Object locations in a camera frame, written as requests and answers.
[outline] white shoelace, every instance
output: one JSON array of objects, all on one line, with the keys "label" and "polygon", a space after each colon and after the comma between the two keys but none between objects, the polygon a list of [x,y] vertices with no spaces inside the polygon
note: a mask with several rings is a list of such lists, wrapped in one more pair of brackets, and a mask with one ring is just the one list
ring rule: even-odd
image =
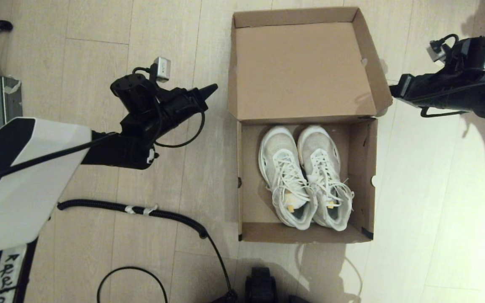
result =
[{"label": "white shoelace", "polygon": [[332,193],[333,189],[336,190],[336,192],[339,190],[343,191],[347,197],[354,197],[354,192],[352,192],[347,185],[339,180],[335,180],[334,176],[337,175],[337,172],[334,171],[326,153],[321,152],[319,155],[316,155],[314,159],[317,161],[317,167],[319,169],[318,176],[315,176],[314,174],[309,175],[308,180],[311,184],[315,184],[325,193],[327,199],[330,200],[327,206],[340,207],[344,201],[344,199],[337,197]]},{"label": "white shoelace", "polygon": [[296,185],[300,185],[301,189],[310,188],[306,185],[306,180],[302,177],[300,173],[300,167],[295,165],[295,161],[292,155],[283,154],[280,157],[275,158],[275,180],[276,180],[276,188],[273,191],[273,196],[278,189],[281,189],[281,199],[280,201],[284,201],[284,194],[286,190],[289,190],[295,197],[303,200],[303,201],[310,201],[310,196],[296,188]]}]

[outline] wooden floor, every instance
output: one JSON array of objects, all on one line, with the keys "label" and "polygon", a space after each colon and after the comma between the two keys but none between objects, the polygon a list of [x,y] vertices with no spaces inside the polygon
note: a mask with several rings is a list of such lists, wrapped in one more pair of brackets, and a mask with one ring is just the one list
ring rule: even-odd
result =
[{"label": "wooden floor", "polygon": [[[240,295],[255,265],[282,297],[312,303],[485,302],[485,120],[422,119],[395,102],[379,121],[375,240],[281,245],[237,241],[235,119],[227,112],[234,11],[360,6],[386,77],[435,72],[426,45],[449,33],[485,35],[485,0],[0,0],[0,71],[23,81],[27,116],[119,130],[125,115],[109,85],[157,56],[173,60],[164,88],[217,83],[202,135],[159,148],[145,171],[83,166],[62,200],[96,198],[179,211],[208,228]],[[191,119],[162,138],[175,144]],[[158,275],[172,303],[206,303],[226,291],[206,240],[181,224],[111,211],[55,210],[39,240],[29,303],[93,302],[112,268]],[[162,302],[137,272],[109,280],[102,302]]]}]

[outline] white tape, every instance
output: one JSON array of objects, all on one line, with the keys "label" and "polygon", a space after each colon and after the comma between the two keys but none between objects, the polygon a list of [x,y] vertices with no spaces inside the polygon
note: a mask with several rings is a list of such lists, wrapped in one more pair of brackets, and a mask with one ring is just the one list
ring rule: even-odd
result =
[{"label": "white tape", "polygon": [[158,205],[155,205],[153,208],[144,208],[143,215],[150,215],[150,213],[156,211],[156,209],[158,209]]},{"label": "white tape", "polygon": [[127,213],[130,213],[130,214],[133,215],[133,214],[135,214],[135,212],[132,210],[132,208],[133,208],[133,206],[132,205],[129,205],[129,206],[125,207],[125,211]]},{"label": "white tape", "polygon": [[21,81],[18,80],[18,83],[15,86],[13,86],[12,88],[10,86],[5,86],[3,91],[5,92],[5,94],[10,95],[12,93],[15,93],[16,90],[18,90],[20,88],[20,86],[21,86]]}]

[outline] shoe box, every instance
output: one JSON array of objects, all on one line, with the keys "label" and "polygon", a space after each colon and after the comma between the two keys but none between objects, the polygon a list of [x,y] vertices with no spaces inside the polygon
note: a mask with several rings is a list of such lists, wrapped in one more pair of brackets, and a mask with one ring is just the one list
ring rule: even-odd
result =
[{"label": "shoe box", "polygon": [[[356,243],[373,239],[377,120],[392,104],[370,31],[359,8],[235,12],[229,112],[237,123],[239,240]],[[277,218],[258,168],[264,133],[286,125],[297,140],[324,127],[338,146],[342,181],[354,191],[349,226],[312,223],[300,231]]]}]

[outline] sneaker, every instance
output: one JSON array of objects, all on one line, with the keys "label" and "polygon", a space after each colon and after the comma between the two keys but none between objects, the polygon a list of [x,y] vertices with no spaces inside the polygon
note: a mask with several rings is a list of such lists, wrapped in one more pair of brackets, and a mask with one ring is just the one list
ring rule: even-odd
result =
[{"label": "sneaker", "polygon": [[344,230],[354,193],[340,181],[340,157],[334,141],[322,127],[310,126],[298,137],[298,157],[317,197],[314,221],[320,226]]},{"label": "sneaker", "polygon": [[258,164],[267,189],[272,192],[278,218],[287,226],[308,229],[317,210],[317,201],[302,175],[297,146],[287,128],[273,127],[265,134]]}]

